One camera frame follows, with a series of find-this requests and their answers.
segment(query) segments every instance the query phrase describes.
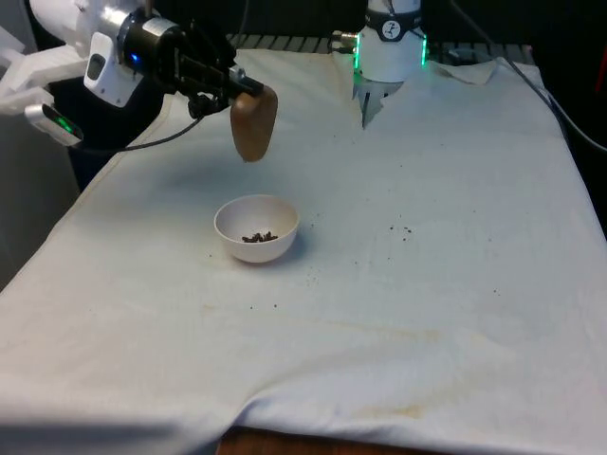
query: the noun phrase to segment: dark granules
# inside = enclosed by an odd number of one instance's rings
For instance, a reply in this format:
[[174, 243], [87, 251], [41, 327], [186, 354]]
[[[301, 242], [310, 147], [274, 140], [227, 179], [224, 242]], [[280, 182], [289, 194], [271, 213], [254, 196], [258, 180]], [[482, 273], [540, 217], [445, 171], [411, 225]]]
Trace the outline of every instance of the dark granules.
[[260, 232], [253, 235], [251, 238], [243, 237], [243, 242], [246, 244], [263, 244], [265, 242], [271, 242], [272, 240], [278, 239], [277, 235], [272, 235], [271, 232], [266, 235], [262, 235]]

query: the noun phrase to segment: green led light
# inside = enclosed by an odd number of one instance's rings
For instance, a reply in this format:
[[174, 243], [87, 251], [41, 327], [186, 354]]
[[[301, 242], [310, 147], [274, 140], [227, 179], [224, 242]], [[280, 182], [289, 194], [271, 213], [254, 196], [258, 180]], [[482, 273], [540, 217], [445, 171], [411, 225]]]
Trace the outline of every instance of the green led light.
[[67, 124], [64, 118], [57, 118], [57, 122], [66, 130], [68, 133], [73, 133], [74, 130]]
[[428, 36], [424, 35], [424, 41], [421, 45], [421, 65], [426, 66], [426, 58], [428, 52]]
[[357, 35], [357, 46], [354, 48], [354, 69], [360, 68], [360, 33]]

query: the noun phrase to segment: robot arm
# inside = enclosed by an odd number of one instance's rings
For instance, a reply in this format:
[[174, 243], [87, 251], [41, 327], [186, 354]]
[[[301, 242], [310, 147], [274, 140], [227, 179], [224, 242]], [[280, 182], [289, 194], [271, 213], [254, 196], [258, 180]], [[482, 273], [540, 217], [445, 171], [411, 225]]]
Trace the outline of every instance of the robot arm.
[[[165, 93], [185, 95], [195, 119], [231, 105], [232, 131], [241, 155], [256, 160], [265, 153], [277, 97], [235, 64], [235, 50], [212, 23], [191, 21], [180, 27], [152, 11], [150, 0], [30, 0], [30, 4], [42, 26], [64, 40], [65, 46], [23, 56], [19, 46], [0, 33], [0, 64], [10, 64], [0, 82], [1, 113], [25, 110], [36, 127], [63, 144], [75, 145], [83, 139], [82, 133], [52, 109], [44, 85], [84, 76], [84, 85], [97, 97], [123, 107], [142, 79], [148, 78]], [[249, 118], [244, 118], [246, 113], [251, 113]], [[253, 125], [253, 115], [263, 124]], [[242, 150], [243, 137], [255, 142], [256, 150]]]

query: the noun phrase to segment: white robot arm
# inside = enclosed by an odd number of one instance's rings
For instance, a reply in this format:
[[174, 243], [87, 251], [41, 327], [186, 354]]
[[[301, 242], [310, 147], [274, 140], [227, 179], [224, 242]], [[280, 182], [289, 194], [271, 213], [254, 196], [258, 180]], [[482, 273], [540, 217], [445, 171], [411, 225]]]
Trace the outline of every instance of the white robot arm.
[[[34, 126], [71, 146], [82, 141], [83, 134], [53, 109], [53, 98], [44, 89], [48, 83], [83, 76], [84, 85], [98, 98], [123, 107], [141, 80], [149, 78], [165, 93], [188, 97], [194, 119], [239, 100], [232, 103], [231, 116], [237, 148], [248, 155], [243, 156], [246, 160], [265, 153], [276, 118], [276, 95], [235, 64], [234, 48], [213, 24], [191, 21], [180, 27], [152, 11], [151, 0], [29, 2], [40, 24], [65, 45], [25, 56], [23, 45], [0, 28], [0, 64], [8, 68], [0, 81], [0, 114], [25, 112]], [[234, 112], [239, 106], [240, 112]], [[263, 118], [264, 124], [258, 121], [245, 131], [246, 112]], [[245, 136], [256, 139], [254, 154], [238, 147]]]
[[381, 110], [381, 99], [394, 94], [425, 61], [426, 37], [421, 0], [369, 0], [360, 33], [334, 33], [333, 50], [354, 52], [355, 93], [366, 127]]

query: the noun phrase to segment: small white bowl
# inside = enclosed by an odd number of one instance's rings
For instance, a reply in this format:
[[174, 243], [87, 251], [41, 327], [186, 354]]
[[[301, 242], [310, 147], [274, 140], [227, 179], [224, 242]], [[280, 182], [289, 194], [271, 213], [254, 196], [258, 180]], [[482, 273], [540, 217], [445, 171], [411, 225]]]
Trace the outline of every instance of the small white bowl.
[[[245, 196], [228, 202], [215, 215], [215, 230], [229, 254], [253, 264], [269, 263], [293, 245], [300, 217], [286, 201], [274, 196]], [[271, 232], [278, 239], [247, 244], [243, 237]]]

